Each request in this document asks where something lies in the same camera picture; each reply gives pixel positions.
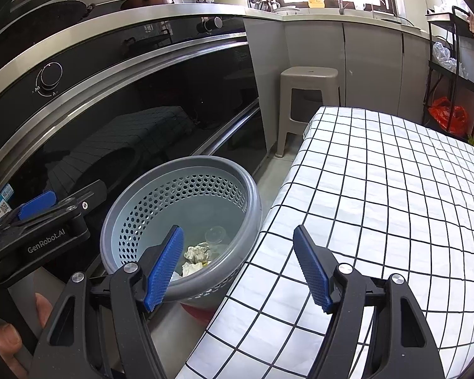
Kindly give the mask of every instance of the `laundry basket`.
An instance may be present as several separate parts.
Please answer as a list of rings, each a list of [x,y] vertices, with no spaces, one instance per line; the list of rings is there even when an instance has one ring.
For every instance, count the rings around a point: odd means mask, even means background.
[[[223,227],[226,250],[196,273],[171,281],[164,298],[215,309],[253,248],[261,217],[256,183],[240,165],[219,157],[176,159],[138,178],[114,202],[100,235],[102,262],[113,273],[137,261],[146,248],[162,243],[172,225],[185,233],[183,252],[204,242],[209,229]]]

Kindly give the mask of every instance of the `table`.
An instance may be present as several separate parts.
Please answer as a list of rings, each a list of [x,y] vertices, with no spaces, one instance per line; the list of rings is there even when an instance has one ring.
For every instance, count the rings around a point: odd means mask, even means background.
[[[407,278],[447,378],[474,356],[474,147],[382,113],[322,107],[253,252],[178,378],[306,377],[330,316],[314,305],[294,228],[363,275]],[[365,308],[351,378],[361,377]]]

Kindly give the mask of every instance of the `beige stool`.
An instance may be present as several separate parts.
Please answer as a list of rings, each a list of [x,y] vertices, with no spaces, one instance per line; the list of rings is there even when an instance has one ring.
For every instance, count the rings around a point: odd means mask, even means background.
[[[284,155],[288,132],[302,135],[307,127],[307,123],[292,120],[292,89],[321,91],[323,106],[340,106],[338,75],[336,69],[322,67],[292,67],[281,73],[276,157]]]

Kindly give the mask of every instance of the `human hand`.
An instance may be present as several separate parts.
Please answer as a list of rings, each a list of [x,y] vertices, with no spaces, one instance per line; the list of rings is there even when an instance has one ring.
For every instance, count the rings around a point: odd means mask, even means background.
[[[40,325],[44,328],[51,314],[52,305],[39,293],[35,294],[35,302]],[[19,379],[27,379],[28,373],[14,357],[22,345],[21,337],[14,326],[10,323],[0,325],[0,356]]]

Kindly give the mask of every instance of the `silver screw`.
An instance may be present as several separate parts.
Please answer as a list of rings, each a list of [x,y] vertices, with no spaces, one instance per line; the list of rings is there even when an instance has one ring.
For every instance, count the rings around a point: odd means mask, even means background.
[[[349,275],[353,272],[353,267],[350,264],[340,264],[338,269],[340,273],[344,273],[345,275]]]
[[[135,272],[138,268],[139,268],[139,266],[138,266],[135,262],[129,262],[128,264],[126,264],[126,265],[123,267],[123,270],[124,270],[126,273],[133,273],[133,272]]]
[[[82,272],[76,272],[72,275],[72,282],[79,283],[84,279],[84,274]]]
[[[392,281],[395,282],[397,285],[402,285],[404,283],[404,277],[402,275],[399,275],[398,273],[394,273],[392,275]]]

